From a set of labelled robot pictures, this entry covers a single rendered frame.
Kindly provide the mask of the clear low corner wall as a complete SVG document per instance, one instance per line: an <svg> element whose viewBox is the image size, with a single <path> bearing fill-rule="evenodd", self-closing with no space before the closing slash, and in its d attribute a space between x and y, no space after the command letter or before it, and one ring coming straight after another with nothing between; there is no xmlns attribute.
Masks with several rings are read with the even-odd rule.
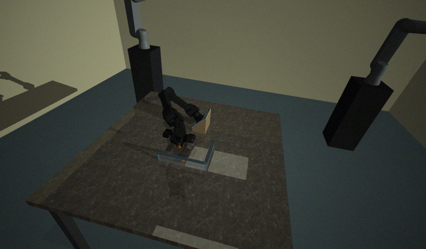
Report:
<svg viewBox="0 0 426 249"><path fill-rule="evenodd" d="M211 159L211 155L212 155L212 152L213 152L213 149L214 149L214 145L213 145L211 154L209 156L207 165L199 164L199 163L195 163L195 162L190 162L190 161L186 161L186 160L182 160L182 159L178 159L178 158L168 157L168 156L164 156L164 155L160 155L160 154L158 154L158 160L163 161L163 162L167 162L167 163L172 163L172 164L175 164L175 165L181 165L181 166L185 166L185 167L189 167L189 168L194 168L194 169L206 171L207 168L208 168L209 161Z"/></svg>

